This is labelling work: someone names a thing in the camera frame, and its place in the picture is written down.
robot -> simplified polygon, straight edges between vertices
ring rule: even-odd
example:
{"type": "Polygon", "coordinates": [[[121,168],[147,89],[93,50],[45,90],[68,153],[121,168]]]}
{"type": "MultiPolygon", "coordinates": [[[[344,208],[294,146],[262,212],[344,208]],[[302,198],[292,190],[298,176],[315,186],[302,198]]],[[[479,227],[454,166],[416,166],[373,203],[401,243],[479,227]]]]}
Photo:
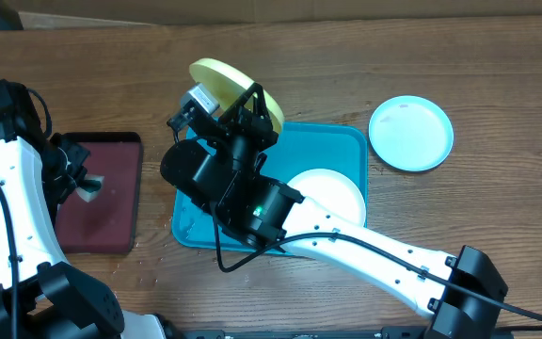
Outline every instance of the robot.
{"type": "MultiPolygon", "coordinates": [[[[175,144],[160,170],[166,181],[213,217],[221,270],[231,272],[268,250],[284,250],[342,267],[429,320],[427,327],[316,333],[320,338],[505,339],[513,338],[512,331],[542,331],[542,326],[495,329],[501,309],[540,321],[542,315],[503,303],[508,287],[484,253],[464,246],[454,256],[362,227],[364,201],[340,173],[316,169],[288,184],[261,175],[264,150],[277,142],[283,123],[277,103],[260,84],[219,61],[199,60],[190,72],[199,82],[167,122],[175,144]],[[219,107],[224,113],[215,119],[219,107]],[[179,140],[187,126],[198,136],[179,140]],[[219,227],[255,251],[225,267],[219,227]]],[[[99,187],[85,180],[87,150],[58,134],[48,139],[48,114],[45,133],[41,131],[31,92],[0,81],[0,338],[303,335],[181,332],[160,315],[123,311],[105,284],[72,267],[53,231],[56,209],[75,189],[99,187]],[[40,298],[53,306],[29,315],[40,298]]]]}

wood grain surface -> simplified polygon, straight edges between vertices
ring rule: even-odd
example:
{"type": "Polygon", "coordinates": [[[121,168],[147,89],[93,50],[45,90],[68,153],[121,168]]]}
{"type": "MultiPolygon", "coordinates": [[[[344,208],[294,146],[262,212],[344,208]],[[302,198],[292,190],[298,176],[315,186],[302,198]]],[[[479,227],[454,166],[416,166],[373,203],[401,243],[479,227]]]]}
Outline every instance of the wood grain surface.
{"type": "MultiPolygon", "coordinates": [[[[160,313],[183,330],[425,323],[336,267],[264,256],[223,274],[211,250],[175,241],[175,190],[158,168],[172,145],[165,121],[192,85],[187,66],[200,57],[262,83],[288,121],[367,134],[374,109],[390,97],[440,105],[455,145],[439,168],[404,174],[369,153],[368,224],[415,246],[486,252],[509,284],[507,301],[542,313],[542,17],[0,32],[0,78],[37,89],[57,132],[142,137],[135,247],[129,255],[69,256],[124,309],[160,313]]],[[[242,256],[227,253],[227,262],[242,256]]]]}

